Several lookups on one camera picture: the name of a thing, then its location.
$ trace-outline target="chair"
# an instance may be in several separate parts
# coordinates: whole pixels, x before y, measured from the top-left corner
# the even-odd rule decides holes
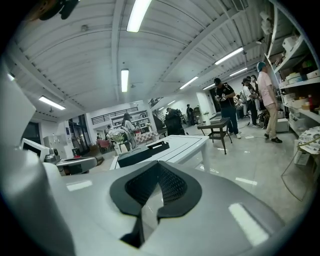
[[[98,143],[100,150],[103,149],[105,150],[110,150],[111,149],[111,145],[110,145],[110,141],[109,140],[102,140],[102,139],[97,139],[96,142]]]

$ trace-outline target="white shirt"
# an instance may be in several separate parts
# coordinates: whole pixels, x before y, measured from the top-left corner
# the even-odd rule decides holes
[[[250,95],[252,94],[251,91],[249,90],[248,86],[243,86],[243,89],[242,89],[242,93],[244,94],[245,98],[246,98],[246,101],[251,101],[251,98]]]
[[[257,79],[258,88],[265,106],[275,103],[268,91],[268,86],[272,86],[271,79],[266,72],[260,71]]]

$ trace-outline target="tiled floor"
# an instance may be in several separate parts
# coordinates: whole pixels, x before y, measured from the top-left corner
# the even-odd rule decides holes
[[[210,173],[227,178],[261,201],[269,205],[279,216],[288,223],[299,215],[304,209],[311,195],[310,185],[307,188],[307,179],[303,174],[306,170],[299,169],[290,164],[285,181],[287,186],[299,198],[306,192],[303,201],[297,200],[285,187],[281,174],[294,156],[294,140],[297,138],[293,132],[278,134],[283,140],[282,144],[265,141],[264,130],[246,126],[248,119],[238,122],[241,139],[234,135],[232,144],[225,138],[226,155],[220,140],[208,141],[210,154]],[[203,135],[196,126],[185,129],[189,135]],[[112,163],[115,152],[104,154],[104,162],[91,169],[91,173],[107,171]],[[195,155],[184,165],[203,171],[201,153]]]

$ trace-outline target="staircase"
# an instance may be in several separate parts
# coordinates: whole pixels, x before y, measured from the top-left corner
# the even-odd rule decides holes
[[[163,114],[161,114],[158,110],[152,111],[152,114],[157,131],[163,129],[165,127],[166,117]]]

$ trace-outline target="pants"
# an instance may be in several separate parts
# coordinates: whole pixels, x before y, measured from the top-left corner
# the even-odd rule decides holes
[[[236,108],[236,116],[238,117],[238,120],[244,118],[244,107],[243,106],[239,106]]]
[[[192,126],[195,125],[195,117],[193,115],[190,115],[190,123]]]
[[[252,124],[254,126],[257,125],[257,117],[258,117],[258,112],[257,112],[257,108],[256,108],[256,102],[253,100],[249,100],[247,102],[247,109],[250,110],[251,112],[251,120],[252,120]]]
[[[265,106],[265,108],[269,111],[269,114],[270,114],[269,123],[265,130],[265,133],[270,134],[271,139],[275,139],[277,137],[276,125],[278,121],[278,110],[276,108],[276,104],[274,103],[268,106]]]
[[[228,123],[228,131],[229,133],[238,134],[238,123],[236,116],[236,107],[227,106],[221,108],[221,116],[223,118],[230,118],[230,122]]]

